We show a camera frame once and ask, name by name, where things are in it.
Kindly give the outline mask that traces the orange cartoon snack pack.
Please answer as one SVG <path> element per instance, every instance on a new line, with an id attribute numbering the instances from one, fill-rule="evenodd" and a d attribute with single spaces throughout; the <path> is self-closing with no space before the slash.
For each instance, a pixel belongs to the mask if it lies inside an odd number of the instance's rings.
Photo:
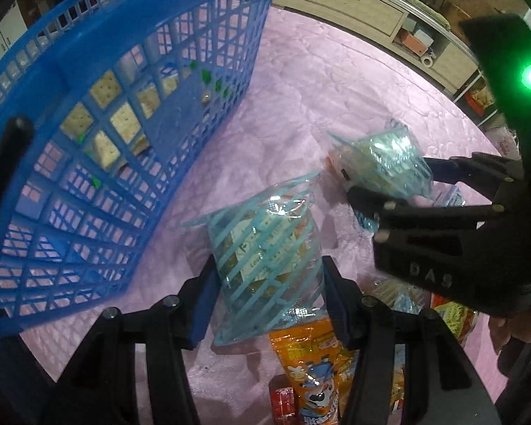
<path id="1" fill-rule="evenodd" d="M 339 423 L 359 353 L 343 346 L 327 318 L 274 331 L 269 339 L 296 395 L 299 422 Z"/>

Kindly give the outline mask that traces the blue plastic basket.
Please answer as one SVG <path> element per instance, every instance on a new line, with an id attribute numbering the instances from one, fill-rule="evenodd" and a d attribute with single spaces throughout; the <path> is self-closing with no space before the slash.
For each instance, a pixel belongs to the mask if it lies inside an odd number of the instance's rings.
<path id="1" fill-rule="evenodd" d="M 0 337 L 124 293 L 183 177 L 249 87 L 272 0 L 65 0 L 0 60 L 0 138 L 27 118 L 33 137 L 0 197 Z M 136 91 L 156 66 L 229 68 L 230 94 L 167 100 L 145 115 Z M 122 95 L 106 110 L 89 90 L 112 70 Z M 128 101 L 150 148 L 137 157 L 107 118 Z M 83 102 L 97 120 L 82 145 L 60 125 Z M 126 164 L 85 154 L 106 131 Z"/>

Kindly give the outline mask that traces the yellow noodle snack pack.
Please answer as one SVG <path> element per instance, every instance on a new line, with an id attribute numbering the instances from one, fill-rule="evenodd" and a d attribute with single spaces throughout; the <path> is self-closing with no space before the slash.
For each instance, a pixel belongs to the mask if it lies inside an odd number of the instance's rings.
<path id="1" fill-rule="evenodd" d="M 432 294 L 430 308 L 445 321 L 458 343 L 464 346 L 473 331 L 479 313 L 469 307 L 440 295 Z"/>

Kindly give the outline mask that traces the small red snack packet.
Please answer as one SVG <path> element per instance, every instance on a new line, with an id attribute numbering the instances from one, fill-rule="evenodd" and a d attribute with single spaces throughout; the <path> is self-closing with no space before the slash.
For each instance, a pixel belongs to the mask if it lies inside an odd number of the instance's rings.
<path id="1" fill-rule="evenodd" d="M 292 387 L 279 387 L 270 393 L 270 404 L 275 425 L 297 425 L 295 393 Z"/>

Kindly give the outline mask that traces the clear pack white crackers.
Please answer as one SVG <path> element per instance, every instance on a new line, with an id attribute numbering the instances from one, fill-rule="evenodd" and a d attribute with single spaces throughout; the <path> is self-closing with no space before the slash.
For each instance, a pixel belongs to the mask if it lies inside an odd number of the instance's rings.
<path id="1" fill-rule="evenodd" d="M 89 94 L 97 106 L 105 111 L 122 95 L 122 88 L 114 72 L 107 70 L 94 83 Z M 60 125 L 60 130 L 70 140 L 82 145 L 96 122 L 89 108 L 83 102 L 79 102 L 66 116 Z M 124 101 L 107 118 L 107 122 L 125 144 L 131 144 L 129 150 L 135 157 L 150 148 L 150 143 L 142 132 L 140 121 L 128 101 Z M 121 169 L 126 164 L 126 160 L 121 159 L 119 147 L 103 130 L 93 133 L 92 141 L 86 146 L 85 154 L 105 172 L 111 170 L 113 166 Z"/>

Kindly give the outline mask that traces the green-edged cracker pack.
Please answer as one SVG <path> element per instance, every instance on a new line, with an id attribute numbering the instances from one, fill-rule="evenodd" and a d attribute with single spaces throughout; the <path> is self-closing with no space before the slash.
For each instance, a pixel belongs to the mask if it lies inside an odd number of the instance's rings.
<path id="1" fill-rule="evenodd" d="M 235 74 L 222 66 L 214 67 L 194 60 L 182 66 L 165 62 L 140 80 L 136 95 L 145 115 L 157 111 L 169 99 L 176 102 L 186 99 L 188 103 L 199 101 L 207 107 L 215 97 L 228 96 L 235 80 Z"/>

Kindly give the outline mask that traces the blue striped cookie bag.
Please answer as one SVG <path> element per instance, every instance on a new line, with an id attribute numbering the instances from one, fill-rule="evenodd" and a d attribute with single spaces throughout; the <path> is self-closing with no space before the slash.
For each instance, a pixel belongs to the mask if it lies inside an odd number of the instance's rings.
<path id="1" fill-rule="evenodd" d="M 186 223 L 205 226 L 217 264 L 225 307 L 217 345 L 326 317 L 319 182 L 317 172 L 292 178 Z"/>

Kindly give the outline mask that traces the pink quilted tablecloth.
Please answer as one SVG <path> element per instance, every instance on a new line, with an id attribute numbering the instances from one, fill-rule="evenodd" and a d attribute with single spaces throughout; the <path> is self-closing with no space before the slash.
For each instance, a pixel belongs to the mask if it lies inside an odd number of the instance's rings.
<path id="1" fill-rule="evenodd" d="M 390 118 L 407 125 L 430 157 L 498 154 L 457 106 L 396 58 L 330 25 L 271 9 L 244 99 L 190 168 L 127 292 L 25 331 L 24 342 L 56 381 L 103 308 L 148 308 L 200 272 L 210 254 L 206 230 L 184 223 L 326 168 L 328 131 L 359 137 L 381 131 Z M 323 253 L 361 281 L 374 271 L 370 235 L 332 175 L 324 176 L 313 206 Z M 201 422 L 272 424 L 268 384 L 283 368 L 267 337 L 214 348 L 221 303 L 197 350 L 184 352 Z"/>

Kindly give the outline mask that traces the cream tv cabinet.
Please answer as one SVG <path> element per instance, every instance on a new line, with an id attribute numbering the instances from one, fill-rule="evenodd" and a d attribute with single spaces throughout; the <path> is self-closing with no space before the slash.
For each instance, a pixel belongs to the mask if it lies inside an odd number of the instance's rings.
<path id="1" fill-rule="evenodd" d="M 273 4 L 372 42 L 453 98 L 481 78 L 470 48 L 407 0 L 273 0 Z"/>

